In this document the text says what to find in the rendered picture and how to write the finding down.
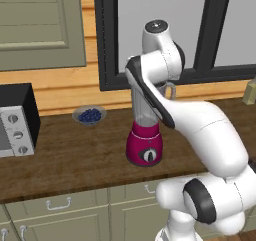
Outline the olive drawer front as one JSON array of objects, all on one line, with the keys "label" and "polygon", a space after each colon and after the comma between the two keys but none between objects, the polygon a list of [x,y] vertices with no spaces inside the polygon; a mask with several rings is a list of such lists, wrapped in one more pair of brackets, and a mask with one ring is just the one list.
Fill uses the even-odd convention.
[{"label": "olive drawer front", "polygon": [[110,202],[121,203],[128,201],[135,201],[138,199],[146,199],[154,197],[155,194],[149,194],[145,191],[144,185],[149,184],[152,189],[156,190],[157,185],[160,183],[160,180],[153,180],[148,182],[140,182],[122,186],[111,187],[110,192]]},{"label": "olive drawer front", "polygon": [[[66,205],[67,197],[72,198],[72,202],[69,208],[48,211],[46,208],[46,201],[51,200],[53,207]],[[69,212],[78,209],[94,208],[98,206],[107,205],[107,189],[97,189],[91,191],[83,191],[78,193],[64,194],[59,196],[45,197],[34,200],[26,200],[14,203],[8,203],[5,205],[9,215],[13,220],[20,220],[44,215],[50,215],[54,213]]]}]

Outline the blueberries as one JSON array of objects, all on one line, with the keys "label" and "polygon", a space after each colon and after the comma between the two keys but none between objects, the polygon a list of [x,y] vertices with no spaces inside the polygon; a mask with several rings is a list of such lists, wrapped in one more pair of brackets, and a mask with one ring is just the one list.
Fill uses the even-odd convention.
[{"label": "blueberries", "polygon": [[101,112],[96,109],[87,109],[78,116],[78,120],[82,122],[97,122],[101,119]]}]

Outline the olive base cupboard door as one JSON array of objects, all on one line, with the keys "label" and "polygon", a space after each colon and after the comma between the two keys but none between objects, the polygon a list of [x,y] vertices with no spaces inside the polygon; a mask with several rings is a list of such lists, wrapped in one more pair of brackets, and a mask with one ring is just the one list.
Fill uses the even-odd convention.
[{"label": "olive base cupboard door", "polygon": [[8,229],[9,231],[8,235],[6,236],[6,241],[15,241],[16,238],[15,238],[15,235],[13,234],[10,220],[6,216],[3,207],[0,205],[0,241],[2,241],[1,230],[3,228]]},{"label": "olive base cupboard door", "polygon": [[111,241],[154,241],[168,213],[153,198],[111,204]]},{"label": "olive base cupboard door", "polygon": [[256,206],[246,211],[243,232],[256,230]]},{"label": "olive base cupboard door", "polygon": [[79,209],[49,216],[14,220],[26,225],[26,241],[109,241],[108,207]]}]

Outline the grey bowl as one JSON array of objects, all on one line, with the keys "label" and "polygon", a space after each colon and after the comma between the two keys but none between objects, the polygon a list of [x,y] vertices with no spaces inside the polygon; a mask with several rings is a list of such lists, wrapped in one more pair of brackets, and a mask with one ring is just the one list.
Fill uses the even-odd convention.
[{"label": "grey bowl", "polygon": [[[100,119],[99,121],[86,123],[86,122],[82,122],[82,121],[79,121],[79,120],[78,120],[78,116],[79,116],[82,112],[86,111],[87,109],[93,109],[93,108],[96,108],[96,109],[98,109],[98,110],[101,112],[101,119]],[[83,125],[86,125],[86,126],[93,126],[93,125],[98,124],[101,120],[103,120],[103,119],[106,117],[106,115],[107,115],[107,112],[106,112],[106,110],[105,110],[103,107],[97,106],[97,105],[87,105],[87,106],[81,106],[81,107],[77,108],[77,109],[72,113],[72,118],[73,118],[76,122],[78,122],[78,123],[80,123],[80,124],[83,124]]]}]

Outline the olive wall cupboard door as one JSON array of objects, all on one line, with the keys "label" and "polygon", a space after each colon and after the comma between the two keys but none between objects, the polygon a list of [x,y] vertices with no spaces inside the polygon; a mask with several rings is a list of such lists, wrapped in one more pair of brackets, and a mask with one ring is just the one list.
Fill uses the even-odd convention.
[{"label": "olive wall cupboard door", "polygon": [[0,0],[0,72],[85,64],[81,0]]}]

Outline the pale olive bottle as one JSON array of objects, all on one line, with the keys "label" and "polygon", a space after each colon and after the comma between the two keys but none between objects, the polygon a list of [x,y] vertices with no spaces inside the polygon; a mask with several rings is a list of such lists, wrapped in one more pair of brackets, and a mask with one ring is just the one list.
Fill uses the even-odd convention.
[{"label": "pale olive bottle", "polygon": [[256,79],[247,83],[242,101],[246,105],[253,105],[256,102]]}]

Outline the red blender with clear jar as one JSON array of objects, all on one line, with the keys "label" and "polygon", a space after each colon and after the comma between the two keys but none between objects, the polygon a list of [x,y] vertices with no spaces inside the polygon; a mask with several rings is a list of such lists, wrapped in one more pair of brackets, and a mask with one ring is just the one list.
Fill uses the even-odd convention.
[{"label": "red blender with clear jar", "polygon": [[131,88],[134,121],[126,142],[126,157],[134,165],[150,167],[162,160],[159,118],[144,97]]}]

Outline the black and silver toaster oven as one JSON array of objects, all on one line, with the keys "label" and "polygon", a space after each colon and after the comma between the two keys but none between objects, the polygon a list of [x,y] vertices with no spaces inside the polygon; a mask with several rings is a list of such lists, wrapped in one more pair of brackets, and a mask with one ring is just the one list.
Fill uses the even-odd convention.
[{"label": "black and silver toaster oven", "polygon": [[[18,116],[14,124],[8,116]],[[0,85],[0,157],[33,155],[40,130],[40,117],[31,83]],[[15,139],[15,131],[23,137]],[[26,154],[19,153],[20,146],[26,146]]]}]

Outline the black framed window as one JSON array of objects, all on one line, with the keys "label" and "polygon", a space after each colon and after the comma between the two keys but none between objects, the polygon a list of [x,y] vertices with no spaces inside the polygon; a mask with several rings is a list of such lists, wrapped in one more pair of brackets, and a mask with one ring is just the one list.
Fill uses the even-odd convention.
[{"label": "black framed window", "polygon": [[[118,0],[94,0],[101,91],[129,89],[118,69]],[[215,59],[229,0],[205,0],[192,68],[185,69],[176,85],[252,79],[256,63],[215,67]]]}]

